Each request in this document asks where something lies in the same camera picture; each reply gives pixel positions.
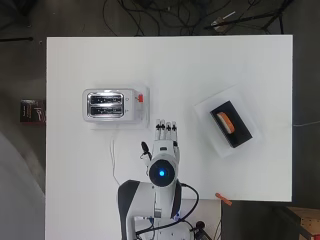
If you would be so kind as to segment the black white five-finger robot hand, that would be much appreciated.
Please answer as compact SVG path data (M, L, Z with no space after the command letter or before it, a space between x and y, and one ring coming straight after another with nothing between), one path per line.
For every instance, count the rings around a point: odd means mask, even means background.
M157 160L166 160L177 168L180 161L180 150L177 140L177 124L166 122L164 119L156 120L155 138L152 150L145 142L141 143L142 155L140 158L150 168Z

